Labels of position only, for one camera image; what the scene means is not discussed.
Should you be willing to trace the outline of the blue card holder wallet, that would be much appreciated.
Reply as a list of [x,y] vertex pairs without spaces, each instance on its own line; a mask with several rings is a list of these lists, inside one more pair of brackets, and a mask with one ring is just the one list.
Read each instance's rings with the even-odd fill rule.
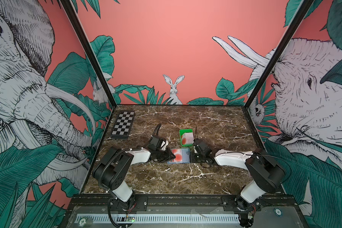
[[190,163],[190,149],[189,148],[181,148],[181,149],[171,149],[171,152],[175,156],[174,159],[168,161],[168,164],[183,164]]

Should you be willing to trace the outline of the green card tray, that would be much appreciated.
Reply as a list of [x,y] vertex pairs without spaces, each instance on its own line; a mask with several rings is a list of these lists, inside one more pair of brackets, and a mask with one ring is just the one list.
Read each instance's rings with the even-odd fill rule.
[[180,144],[182,147],[191,146],[194,142],[194,134],[192,129],[181,129],[179,131]]

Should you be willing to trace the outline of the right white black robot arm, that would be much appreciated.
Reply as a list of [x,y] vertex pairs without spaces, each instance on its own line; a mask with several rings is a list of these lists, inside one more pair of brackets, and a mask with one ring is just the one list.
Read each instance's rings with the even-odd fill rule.
[[275,157],[261,148],[250,152],[213,150],[202,139],[196,139],[193,147],[197,157],[203,162],[249,171],[252,181],[242,188],[235,198],[238,208],[242,211],[247,210],[265,193],[275,193],[286,175],[286,171]]

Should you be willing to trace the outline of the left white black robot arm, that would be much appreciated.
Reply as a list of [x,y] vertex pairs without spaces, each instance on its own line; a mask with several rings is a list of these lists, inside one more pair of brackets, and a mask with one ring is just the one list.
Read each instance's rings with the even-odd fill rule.
[[132,165],[150,161],[165,163],[176,158],[168,147],[169,142],[162,137],[152,136],[146,146],[121,149],[112,146],[92,171],[100,189],[113,199],[131,208],[135,204],[135,193],[125,182]]

